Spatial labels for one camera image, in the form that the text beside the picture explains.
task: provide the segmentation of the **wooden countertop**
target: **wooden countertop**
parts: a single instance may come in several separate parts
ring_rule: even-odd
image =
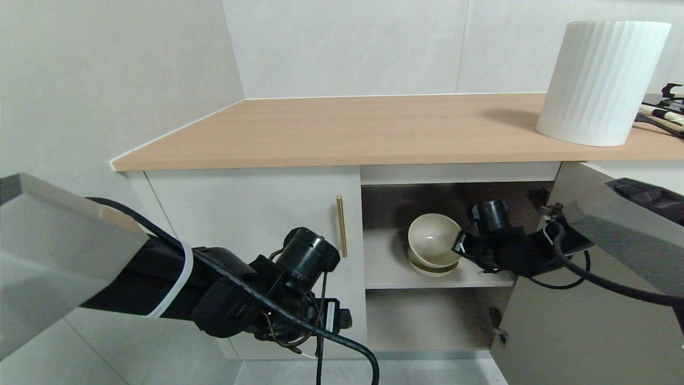
[[[619,147],[539,134],[544,94],[245,100],[137,149],[117,171],[575,160],[684,160],[648,125]]]

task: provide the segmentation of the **bowl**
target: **bowl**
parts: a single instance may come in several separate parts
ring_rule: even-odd
[[[415,264],[411,259],[408,260],[408,263],[411,265],[413,270],[417,271],[418,273],[422,275],[426,275],[428,277],[444,277],[445,275],[449,274],[452,272],[454,269],[456,269],[456,266],[458,266],[458,262],[454,265],[451,265],[449,267],[445,267],[442,269],[433,269],[432,267],[427,267],[427,266],[419,266]]]
[[[442,214],[416,218],[408,228],[408,259],[412,265],[431,269],[456,267],[460,256],[451,250],[461,227]]]

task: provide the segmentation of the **open cabinet door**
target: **open cabinet door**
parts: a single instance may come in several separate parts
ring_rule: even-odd
[[[648,167],[631,172],[620,169],[617,162],[610,163],[618,166],[609,165],[607,171],[594,164],[564,163],[549,203],[567,204],[595,183],[617,177],[684,193],[684,164],[672,163],[671,172],[658,168],[649,173]],[[664,179],[653,180],[654,175]],[[592,272],[655,290],[597,247],[590,253]],[[583,266],[583,258],[577,263]],[[573,282],[577,276],[563,269],[538,278],[558,285]],[[549,290],[520,278],[500,329],[508,337],[505,344],[497,337],[491,354],[509,385],[679,385],[684,381],[684,336],[672,309],[623,297],[589,282],[570,290]]]

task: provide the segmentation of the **white ribbed vase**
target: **white ribbed vase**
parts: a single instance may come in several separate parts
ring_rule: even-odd
[[[670,26],[648,21],[568,24],[537,131],[581,145],[624,144]]]

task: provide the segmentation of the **label sticker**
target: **label sticker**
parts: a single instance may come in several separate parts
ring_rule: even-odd
[[[326,315],[326,330],[332,333],[335,324],[335,302],[328,302],[328,313]]]

